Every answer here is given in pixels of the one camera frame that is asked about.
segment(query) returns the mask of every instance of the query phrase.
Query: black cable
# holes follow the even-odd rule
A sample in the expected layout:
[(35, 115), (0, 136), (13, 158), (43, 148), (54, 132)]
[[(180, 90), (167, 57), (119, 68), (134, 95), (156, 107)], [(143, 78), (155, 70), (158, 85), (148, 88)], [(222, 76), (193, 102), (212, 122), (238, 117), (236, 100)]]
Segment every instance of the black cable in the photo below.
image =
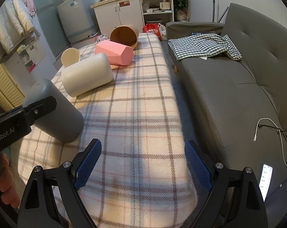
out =
[(259, 128), (261, 128), (261, 127), (263, 127), (263, 126), (269, 127), (269, 128), (274, 128), (274, 129), (276, 129), (276, 130), (279, 130), (279, 131), (283, 134), (283, 136), (284, 136), (284, 138), (285, 138), (285, 141), (287, 142), (287, 138), (286, 138), (286, 136), (285, 136), (285, 134), (284, 134), (285, 132), (287, 132), (287, 130), (282, 130), (282, 129), (280, 129), (280, 128), (273, 127), (273, 126), (269, 126), (269, 125), (266, 125), (266, 124), (259, 124), (259, 125), (258, 125)]

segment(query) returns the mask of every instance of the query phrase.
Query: door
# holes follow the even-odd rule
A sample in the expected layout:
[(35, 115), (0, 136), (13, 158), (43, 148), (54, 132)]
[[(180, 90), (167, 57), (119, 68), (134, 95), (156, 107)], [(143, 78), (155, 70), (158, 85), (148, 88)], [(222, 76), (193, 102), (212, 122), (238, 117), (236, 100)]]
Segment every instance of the door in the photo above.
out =
[(94, 9), (101, 34), (106, 34), (110, 38), (113, 29), (121, 25), (116, 2), (104, 4)]
[(121, 0), (116, 2), (121, 25), (134, 25), (139, 32), (143, 31), (140, 0)]
[[(215, 0), (214, 22), (218, 17), (218, 0)], [(191, 22), (212, 22), (213, 0), (189, 0)]]
[(55, 57), (69, 45), (56, 10), (56, 6), (62, 2), (63, 0), (34, 0), (41, 29)]

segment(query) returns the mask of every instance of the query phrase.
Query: phone screen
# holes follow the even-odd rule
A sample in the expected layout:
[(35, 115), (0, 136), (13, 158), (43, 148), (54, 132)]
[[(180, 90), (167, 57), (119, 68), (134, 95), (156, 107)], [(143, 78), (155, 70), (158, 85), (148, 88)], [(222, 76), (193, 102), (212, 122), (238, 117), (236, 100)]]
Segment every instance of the phone screen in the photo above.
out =
[(263, 164), (262, 175), (259, 181), (259, 189), (262, 193), (264, 201), (266, 199), (267, 192), (269, 189), (271, 176), (272, 176), (272, 167), (270, 165)]

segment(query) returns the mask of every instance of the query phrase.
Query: gray cylinder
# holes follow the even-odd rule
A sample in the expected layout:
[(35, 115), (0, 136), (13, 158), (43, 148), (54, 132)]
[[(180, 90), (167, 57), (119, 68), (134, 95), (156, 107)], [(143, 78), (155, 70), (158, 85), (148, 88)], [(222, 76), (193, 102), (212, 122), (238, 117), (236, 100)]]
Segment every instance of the gray cylinder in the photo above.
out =
[(22, 106), (49, 96), (56, 99), (56, 109), (36, 120), (34, 125), (63, 143), (74, 141), (82, 131), (83, 117), (51, 81), (40, 78), (31, 87)]

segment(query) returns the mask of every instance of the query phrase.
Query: checkered cloth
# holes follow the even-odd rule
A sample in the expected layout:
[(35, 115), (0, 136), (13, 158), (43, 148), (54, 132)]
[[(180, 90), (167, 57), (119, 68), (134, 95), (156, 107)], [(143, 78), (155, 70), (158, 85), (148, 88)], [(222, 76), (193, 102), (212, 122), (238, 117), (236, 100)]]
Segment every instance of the checkered cloth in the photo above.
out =
[(221, 37), (215, 33), (200, 34), (170, 39), (168, 44), (177, 60), (187, 57), (212, 57), (223, 52), (232, 60), (242, 60), (242, 55), (228, 35)]
[[(93, 50), (93, 45), (82, 48), (82, 58), (91, 56)], [(65, 92), (63, 67), (59, 70), (52, 82), (82, 113), (83, 131), (74, 142), (63, 144), (32, 126), (20, 149), (19, 174), (26, 183), (34, 166), (58, 167), (97, 138), (102, 154), (79, 191), (96, 225), (180, 227), (194, 210), (197, 195), (157, 36), (140, 34), (133, 62), (111, 67), (114, 81), (76, 98)], [(54, 194), (59, 212), (67, 218), (57, 188)]]

